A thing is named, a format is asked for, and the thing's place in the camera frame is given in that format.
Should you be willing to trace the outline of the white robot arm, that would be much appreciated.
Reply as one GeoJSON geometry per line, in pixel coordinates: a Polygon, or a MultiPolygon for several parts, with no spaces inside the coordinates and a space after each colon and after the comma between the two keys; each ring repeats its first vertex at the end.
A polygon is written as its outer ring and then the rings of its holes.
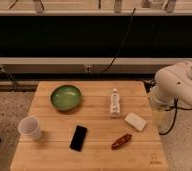
{"type": "Polygon", "coordinates": [[[192,108],[192,62],[182,61],[163,67],[155,74],[156,85],[151,88],[149,99],[155,109],[170,106],[175,98],[192,108]]]}

